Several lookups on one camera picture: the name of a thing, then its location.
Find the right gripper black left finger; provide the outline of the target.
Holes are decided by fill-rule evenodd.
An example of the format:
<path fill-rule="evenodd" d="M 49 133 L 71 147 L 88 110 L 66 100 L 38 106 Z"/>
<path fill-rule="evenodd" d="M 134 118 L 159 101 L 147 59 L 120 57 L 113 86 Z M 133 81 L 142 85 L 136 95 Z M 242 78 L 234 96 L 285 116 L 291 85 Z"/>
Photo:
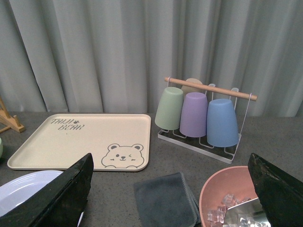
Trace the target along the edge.
<path fill-rule="evenodd" d="M 94 162 L 88 153 L 0 218 L 2 227 L 76 227 L 87 205 Z"/>

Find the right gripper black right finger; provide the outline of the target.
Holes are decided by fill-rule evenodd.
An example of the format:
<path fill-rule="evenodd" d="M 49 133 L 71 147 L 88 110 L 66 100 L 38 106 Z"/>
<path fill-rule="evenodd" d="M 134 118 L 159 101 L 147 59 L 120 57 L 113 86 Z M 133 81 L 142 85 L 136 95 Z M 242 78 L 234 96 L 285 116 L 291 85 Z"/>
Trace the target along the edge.
<path fill-rule="evenodd" d="M 272 227 L 303 225 L 303 183 L 252 153 L 248 169 L 266 217 Z"/>

